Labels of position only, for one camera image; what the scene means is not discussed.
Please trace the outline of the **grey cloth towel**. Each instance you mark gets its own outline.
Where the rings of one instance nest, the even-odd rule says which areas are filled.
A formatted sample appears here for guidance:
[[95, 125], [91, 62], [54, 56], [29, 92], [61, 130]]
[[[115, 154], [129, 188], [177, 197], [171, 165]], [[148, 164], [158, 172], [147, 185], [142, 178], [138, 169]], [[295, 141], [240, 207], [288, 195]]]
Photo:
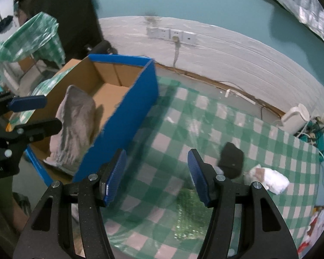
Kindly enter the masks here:
[[50, 155], [44, 159], [46, 164], [68, 175], [75, 175], [91, 145], [95, 111], [96, 105], [91, 96], [75, 85], [67, 88], [56, 113], [56, 118], [62, 122], [62, 129], [50, 138]]

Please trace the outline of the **black sock ball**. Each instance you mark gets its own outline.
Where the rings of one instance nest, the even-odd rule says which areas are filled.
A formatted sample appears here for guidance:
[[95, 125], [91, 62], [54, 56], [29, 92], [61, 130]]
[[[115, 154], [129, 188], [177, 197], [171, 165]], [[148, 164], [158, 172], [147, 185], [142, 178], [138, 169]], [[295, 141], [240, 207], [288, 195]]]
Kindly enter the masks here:
[[227, 142], [222, 151], [218, 167], [224, 172], [224, 176], [229, 179], [238, 178], [242, 174], [244, 165], [244, 153], [233, 143]]

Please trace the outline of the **white wall socket strip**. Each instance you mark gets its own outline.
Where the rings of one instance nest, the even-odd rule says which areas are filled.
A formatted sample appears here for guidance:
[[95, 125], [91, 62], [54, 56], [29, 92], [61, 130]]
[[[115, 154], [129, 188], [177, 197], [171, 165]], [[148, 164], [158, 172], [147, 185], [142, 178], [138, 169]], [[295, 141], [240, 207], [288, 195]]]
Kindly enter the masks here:
[[147, 36], [151, 39], [179, 42], [192, 46], [195, 46], [197, 44], [197, 35], [193, 32], [148, 26], [146, 28], [146, 33]]

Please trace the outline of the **white bar on floor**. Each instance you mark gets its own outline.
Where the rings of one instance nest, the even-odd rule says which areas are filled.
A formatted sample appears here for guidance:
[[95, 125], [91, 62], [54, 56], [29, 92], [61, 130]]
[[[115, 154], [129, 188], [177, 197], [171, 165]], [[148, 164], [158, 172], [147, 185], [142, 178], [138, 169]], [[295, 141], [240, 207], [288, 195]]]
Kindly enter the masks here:
[[246, 101], [248, 101], [250, 104], [253, 104], [253, 105], [256, 105], [256, 102], [248, 97], [246, 97], [245, 95], [241, 94], [240, 92], [238, 92], [237, 90], [234, 90], [234, 89], [227, 89], [226, 92], [225, 92], [225, 97], [228, 98], [229, 97], [229, 94], [234, 94]]

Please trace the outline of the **blue cardboard box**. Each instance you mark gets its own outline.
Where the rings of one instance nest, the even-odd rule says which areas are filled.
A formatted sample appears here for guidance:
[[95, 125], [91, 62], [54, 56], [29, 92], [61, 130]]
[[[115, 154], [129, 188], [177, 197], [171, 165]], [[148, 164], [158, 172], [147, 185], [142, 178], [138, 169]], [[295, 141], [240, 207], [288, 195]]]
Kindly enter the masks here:
[[148, 57], [90, 54], [70, 60], [59, 74], [63, 78], [46, 95], [46, 107], [35, 110], [29, 122], [55, 117], [67, 88], [74, 85], [95, 102], [95, 141], [73, 177], [43, 164], [49, 138], [32, 143], [26, 153], [46, 186], [55, 180], [78, 182], [109, 162], [117, 149], [127, 149], [159, 95], [155, 64]]

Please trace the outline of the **green checkered side cloth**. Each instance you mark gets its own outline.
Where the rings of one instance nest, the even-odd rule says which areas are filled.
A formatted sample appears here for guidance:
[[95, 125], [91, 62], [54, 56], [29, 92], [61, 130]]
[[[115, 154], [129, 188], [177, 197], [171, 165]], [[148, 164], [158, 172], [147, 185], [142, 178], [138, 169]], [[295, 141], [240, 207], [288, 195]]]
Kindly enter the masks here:
[[56, 18], [47, 13], [33, 16], [0, 44], [0, 63], [15, 63], [32, 55], [37, 60], [48, 60], [58, 66], [65, 64], [58, 27]]

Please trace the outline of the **red white bag pile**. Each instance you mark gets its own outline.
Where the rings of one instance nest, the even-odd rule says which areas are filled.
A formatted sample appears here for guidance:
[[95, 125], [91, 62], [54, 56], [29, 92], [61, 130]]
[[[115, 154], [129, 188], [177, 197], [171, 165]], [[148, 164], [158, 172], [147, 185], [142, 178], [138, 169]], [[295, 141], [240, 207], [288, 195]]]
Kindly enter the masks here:
[[316, 244], [322, 232], [324, 232], [324, 206], [315, 206], [305, 235], [297, 249], [299, 258], [303, 258]]

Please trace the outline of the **white electric kettle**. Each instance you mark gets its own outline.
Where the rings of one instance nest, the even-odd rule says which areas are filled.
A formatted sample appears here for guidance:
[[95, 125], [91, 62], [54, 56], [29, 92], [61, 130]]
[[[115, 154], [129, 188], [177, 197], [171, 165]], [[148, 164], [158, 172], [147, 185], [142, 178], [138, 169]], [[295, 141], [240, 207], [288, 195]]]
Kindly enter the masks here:
[[292, 107], [279, 120], [272, 123], [273, 126], [289, 133], [296, 134], [310, 120], [310, 113], [303, 104]]

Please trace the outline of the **green bubble wrap sheet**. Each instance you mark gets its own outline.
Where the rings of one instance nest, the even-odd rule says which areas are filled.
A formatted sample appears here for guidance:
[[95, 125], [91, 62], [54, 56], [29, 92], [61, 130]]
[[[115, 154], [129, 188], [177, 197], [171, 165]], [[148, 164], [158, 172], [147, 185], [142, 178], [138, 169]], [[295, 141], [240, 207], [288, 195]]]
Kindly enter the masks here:
[[178, 240], [194, 240], [205, 237], [211, 220], [212, 209], [198, 198], [195, 190], [183, 188], [177, 197], [177, 223], [175, 237]]

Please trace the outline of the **white plastic bag bundle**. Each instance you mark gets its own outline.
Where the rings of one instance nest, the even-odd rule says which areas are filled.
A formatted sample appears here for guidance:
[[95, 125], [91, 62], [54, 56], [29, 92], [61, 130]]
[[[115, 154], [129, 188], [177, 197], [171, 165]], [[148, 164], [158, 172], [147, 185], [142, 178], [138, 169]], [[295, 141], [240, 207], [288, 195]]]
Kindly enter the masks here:
[[245, 185], [260, 182], [266, 190], [275, 195], [282, 194], [290, 184], [286, 176], [271, 168], [262, 167], [260, 164], [245, 172], [243, 180]]

